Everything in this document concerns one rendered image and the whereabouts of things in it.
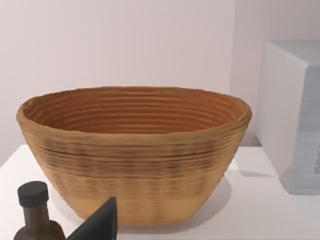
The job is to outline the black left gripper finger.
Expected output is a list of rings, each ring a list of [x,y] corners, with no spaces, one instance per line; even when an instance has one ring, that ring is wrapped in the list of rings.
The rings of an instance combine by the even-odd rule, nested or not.
[[[67,240],[117,240],[117,200],[110,197]]]

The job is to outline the dark olive bottle black cap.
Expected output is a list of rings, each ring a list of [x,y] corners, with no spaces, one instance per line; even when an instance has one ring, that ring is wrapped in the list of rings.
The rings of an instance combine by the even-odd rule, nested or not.
[[[17,189],[23,208],[24,226],[13,240],[66,240],[62,227],[49,218],[48,186],[43,181],[29,181]]]

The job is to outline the brown woven basket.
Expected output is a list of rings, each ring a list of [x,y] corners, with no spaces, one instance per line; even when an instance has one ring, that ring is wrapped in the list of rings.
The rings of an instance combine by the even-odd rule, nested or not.
[[[34,96],[16,120],[61,198],[87,219],[116,197],[122,226],[192,218],[224,177],[252,118],[210,90],[103,86]]]

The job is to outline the pale grey white box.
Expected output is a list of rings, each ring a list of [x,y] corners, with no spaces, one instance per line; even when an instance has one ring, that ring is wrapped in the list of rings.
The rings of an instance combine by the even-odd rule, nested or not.
[[[320,40],[264,44],[255,134],[288,193],[320,195]]]

